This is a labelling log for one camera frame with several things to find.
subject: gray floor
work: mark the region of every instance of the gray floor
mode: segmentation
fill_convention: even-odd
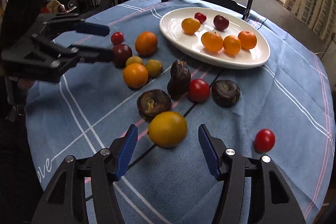
[[[246,5],[247,0],[235,0],[237,3]],[[282,3],[277,0],[253,0],[252,9],[258,14],[267,17],[286,32],[290,33],[295,39],[300,41],[312,52],[330,52],[336,48],[335,43],[329,47],[304,23],[282,7]],[[330,85],[336,85],[336,50],[331,54],[319,54],[322,63],[327,71]]]

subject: tangerine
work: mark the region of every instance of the tangerine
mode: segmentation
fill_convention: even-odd
[[[229,35],[224,38],[223,47],[227,54],[236,55],[240,51],[242,45],[238,37],[235,37],[234,35]]]
[[[203,46],[210,52],[218,52],[223,48],[223,38],[215,32],[206,32],[201,37]]]
[[[141,33],[135,41],[135,50],[141,56],[153,54],[158,48],[158,38],[152,32]]]
[[[238,34],[238,39],[241,42],[241,47],[244,50],[250,50],[257,45],[257,37],[253,32],[242,31]]]
[[[188,35],[192,35],[200,28],[201,23],[198,19],[195,18],[186,18],[182,21],[181,27],[184,32]]]
[[[129,64],[123,71],[124,81],[127,86],[134,89],[142,88],[148,81],[148,71],[139,63]]]

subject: oval plate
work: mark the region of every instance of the oval plate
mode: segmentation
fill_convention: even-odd
[[[181,23],[185,18],[193,18],[197,12],[205,14],[207,20],[195,34],[186,35],[182,30]],[[224,32],[215,30],[213,19],[217,15],[225,16],[230,22],[229,27]],[[191,7],[170,11],[161,18],[160,30],[175,47],[185,54],[218,67],[251,69],[262,66],[270,56],[269,45],[260,32],[244,20],[210,8]],[[209,31],[219,33],[222,38],[228,35],[238,36],[241,31],[251,31],[257,37],[257,45],[249,51],[241,50],[234,57],[226,55],[224,49],[218,53],[212,53],[207,51],[201,42],[201,36]]]

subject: metal screw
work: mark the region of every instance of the metal screw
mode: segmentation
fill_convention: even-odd
[[[271,158],[269,156],[262,156],[262,161],[265,163],[269,163],[271,161]]]
[[[76,48],[76,47],[73,47],[73,48],[70,50],[70,52],[72,52],[72,53],[76,53],[76,52],[78,52],[78,51],[79,51],[79,49]]]
[[[103,156],[107,156],[109,153],[110,153],[110,150],[108,148],[103,148],[100,151],[100,154],[103,155]]]
[[[65,157],[65,161],[66,161],[66,162],[72,162],[73,160],[74,160],[74,157],[71,156],[71,155]]]
[[[57,61],[57,60],[55,60],[55,61],[53,61],[53,62],[50,64],[50,67],[52,67],[52,68],[57,68],[57,67],[59,66],[59,64],[60,64],[60,62]]]
[[[234,151],[232,148],[228,148],[227,150],[225,150],[225,153],[229,156],[232,156],[236,153],[236,151]]]

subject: tablecloth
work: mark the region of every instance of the tablecloth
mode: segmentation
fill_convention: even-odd
[[[134,123],[139,140],[131,162],[139,157],[141,160],[115,184],[125,223],[211,223],[222,182],[209,173],[198,141],[199,125],[205,123],[210,133],[228,147],[255,159],[260,155],[253,149],[253,139],[260,129],[270,128],[276,134],[276,144],[268,155],[311,224],[322,206],[335,152],[332,97],[322,63],[291,35],[253,11],[248,22],[267,39],[271,48],[268,62],[250,70],[201,63],[174,48],[159,30],[161,17],[182,7],[210,7],[241,17],[200,0],[128,1],[88,21],[108,25],[110,34],[123,32],[133,54],[136,37],[143,31],[154,32],[159,43],[151,58],[162,61],[162,76],[135,92],[127,88],[122,70],[113,64],[78,64],[59,84],[39,82],[29,91],[28,140],[42,187],[45,189],[66,155],[78,159],[92,156],[109,147]],[[55,42],[66,47],[112,47],[110,37],[76,32],[63,33]],[[201,78],[209,84],[215,79],[233,80],[241,88],[241,99],[228,109],[217,106],[212,98],[192,109],[186,96],[174,102],[174,111],[187,113],[188,135],[176,148],[162,149],[149,140],[148,123],[140,118],[136,100],[146,90],[166,91],[170,66],[179,59],[187,62],[193,79]],[[247,222],[249,185],[246,179],[241,223]],[[90,195],[87,178],[86,196]],[[92,199],[87,208],[90,222],[96,223]]]

